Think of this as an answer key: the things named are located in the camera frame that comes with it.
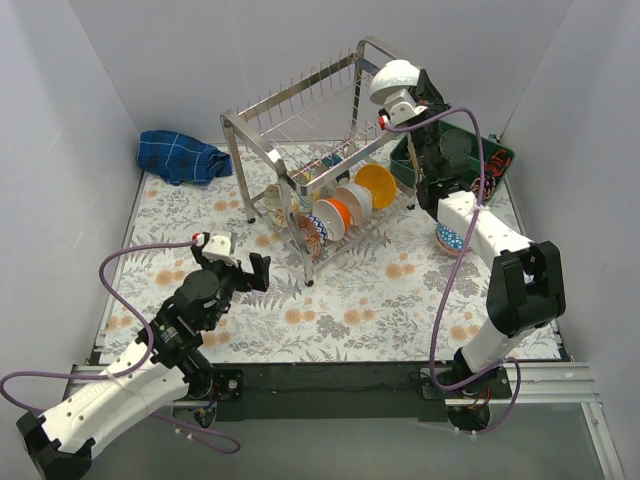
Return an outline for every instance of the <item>gray floor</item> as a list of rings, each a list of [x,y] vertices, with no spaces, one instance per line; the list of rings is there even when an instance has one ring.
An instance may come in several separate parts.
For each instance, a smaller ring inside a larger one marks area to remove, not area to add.
[[[111,444],[86,480],[604,478],[580,405],[519,405],[503,428],[475,440],[401,419],[218,427],[243,440],[241,452],[220,455],[148,418]]]

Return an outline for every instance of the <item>blue towel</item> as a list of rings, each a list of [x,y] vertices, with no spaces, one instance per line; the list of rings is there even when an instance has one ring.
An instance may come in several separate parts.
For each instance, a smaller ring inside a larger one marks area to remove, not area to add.
[[[231,158],[213,145],[166,130],[140,135],[136,163],[145,172],[162,177],[171,185],[191,182],[207,184],[213,177],[233,173]]]

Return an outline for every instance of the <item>gray wall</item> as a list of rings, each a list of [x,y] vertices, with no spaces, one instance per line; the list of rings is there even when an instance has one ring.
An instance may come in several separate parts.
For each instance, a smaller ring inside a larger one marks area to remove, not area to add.
[[[137,127],[210,141],[224,140],[222,112],[366,35],[406,52],[484,132],[501,133],[570,3],[71,0]]]
[[[563,255],[563,338],[591,365],[628,478],[640,476],[639,19],[632,0],[575,0],[506,131],[528,231]]]
[[[90,352],[139,174],[137,131],[66,1],[0,0],[0,376]],[[38,406],[64,382],[16,380]],[[0,477],[39,478],[0,399]]]

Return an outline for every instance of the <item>wire rack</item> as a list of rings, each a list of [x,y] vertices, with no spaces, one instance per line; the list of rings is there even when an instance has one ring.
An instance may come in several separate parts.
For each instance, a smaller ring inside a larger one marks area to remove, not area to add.
[[[375,55],[383,63],[374,62]],[[264,218],[300,255],[308,286],[313,284],[314,272],[414,202],[414,190],[397,182],[396,198],[390,207],[374,210],[367,224],[352,226],[343,239],[330,242],[315,259],[298,230],[291,207],[294,192],[301,196],[317,191],[326,194],[327,185],[336,177],[349,170],[354,178],[362,166],[374,162],[371,155],[375,151],[397,137],[378,128],[379,107],[369,101],[373,77],[386,61],[396,58],[400,56],[391,47],[367,37],[358,43],[355,52],[339,53],[335,61],[330,58],[326,64],[301,74],[299,80],[292,78],[288,86],[281,84],[276,93],[270,91],[265,99],[258,97],[256,103],[249,102],[246,108],[229,110],[221,116],[247,220],[253,223],[256,217]],[[280,202],[285,206],[284,228],[271,221],[264,191],[250,195],[238,139],[276,172]],[[334,153],[343,161],[327,169],[322,159]],[[420,169],[414,152],[411,156],[417,181]]]

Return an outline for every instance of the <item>white bowl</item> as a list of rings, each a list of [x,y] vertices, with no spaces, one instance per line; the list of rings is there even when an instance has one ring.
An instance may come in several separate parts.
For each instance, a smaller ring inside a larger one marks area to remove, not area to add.
[[[345,228],[344,221],[342,220],[340,212],[336,207],[331,205],[331,203],[327,202],[325,199],[318,200],[313,204],[312,213],[318,217],[322,223],[324,223],[325,227],[327,227],[329,240],[337,242],[344,237],[347,230]]]
[[[419,77],[418,67],[406,60],[391,60],[373,77],[369,99],[376,105],[384,105],[384,101],[392,93],[416,86]]]
[[[368,188],[356,183],[348,183],[337,187],[333,197],[347,206],[356,227],[367,223],[373,210],[373,197]]]

